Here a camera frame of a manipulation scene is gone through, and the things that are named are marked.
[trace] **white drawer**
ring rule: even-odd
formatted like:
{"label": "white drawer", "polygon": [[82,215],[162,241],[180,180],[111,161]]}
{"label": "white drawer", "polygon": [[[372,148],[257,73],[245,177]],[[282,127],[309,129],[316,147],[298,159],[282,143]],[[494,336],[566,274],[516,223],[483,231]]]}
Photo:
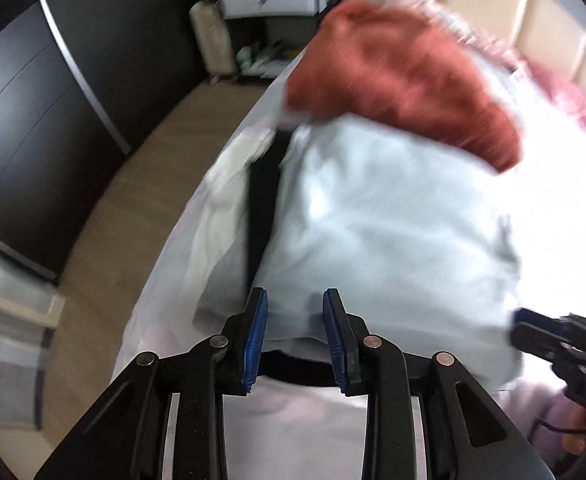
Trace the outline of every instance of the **white drawer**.
{"label": "white drawer", "polygon": [[318,0],[220,0],[225,18],[248,18],[250,16],[314,16],[321,8]]}

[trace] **black wardrobe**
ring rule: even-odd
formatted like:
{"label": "black wardrobe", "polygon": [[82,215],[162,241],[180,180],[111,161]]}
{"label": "black wardrobe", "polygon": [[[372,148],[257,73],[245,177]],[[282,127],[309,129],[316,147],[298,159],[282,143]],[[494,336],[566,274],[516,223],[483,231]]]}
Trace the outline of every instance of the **black wardrobe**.
{"label": "black wardrobe", "polygon": [[110,178],[204,78],[196,0],[0,0],[0,251],[55,280]]}

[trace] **silver screw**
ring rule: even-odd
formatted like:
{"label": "silver screw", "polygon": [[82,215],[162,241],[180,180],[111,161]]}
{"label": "silver screw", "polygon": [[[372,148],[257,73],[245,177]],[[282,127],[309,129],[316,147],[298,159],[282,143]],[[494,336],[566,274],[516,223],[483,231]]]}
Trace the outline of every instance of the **silver screw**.
{"label": "silver screw", "polygon": [[153,352],[142,352],[135,358],[135,362],[140,366],[148,366],[155,361],[155,354]]}
{"label": "silver screw", "polygon": [[364,345],[369,348],[380,348],[380,346],[382,346],[382,340],[376,335],[367,335],[364,338]]}
{"label": "silver screw", "polygon": [[228,344],[228,339],[223,335],[214,335],[209,339],[209,344],[213,348],[224,348]]}
{"label": "silver screw", "polygon": [[455,362],[455,358],[448,352],[440,352],[435,356],[435,359],[442,366],[451,366]]}

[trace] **suitcase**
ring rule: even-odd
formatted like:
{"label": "suitcase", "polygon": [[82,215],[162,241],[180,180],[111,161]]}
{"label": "suitcase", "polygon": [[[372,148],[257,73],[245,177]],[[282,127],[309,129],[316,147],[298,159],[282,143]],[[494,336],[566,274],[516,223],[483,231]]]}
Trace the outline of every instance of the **suitcase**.
{"label": "suitcase", "polygon": [[189,16],[209,75],[220,77],[237,74],[231,37],[217,6],[198,2],[191,8]]}

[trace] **wooden floor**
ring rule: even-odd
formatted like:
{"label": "wooden floor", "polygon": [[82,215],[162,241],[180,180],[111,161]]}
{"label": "wooden floor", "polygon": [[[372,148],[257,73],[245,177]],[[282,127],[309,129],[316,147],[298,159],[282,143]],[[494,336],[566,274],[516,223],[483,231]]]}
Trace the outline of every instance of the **wooden floor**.
{"label": "wooden floor", "polygon": [[113,178],[62,274],[66,296],[44,389],[56,446],[111,378],[122,331],[166,238],[264,88],[202,84]]}

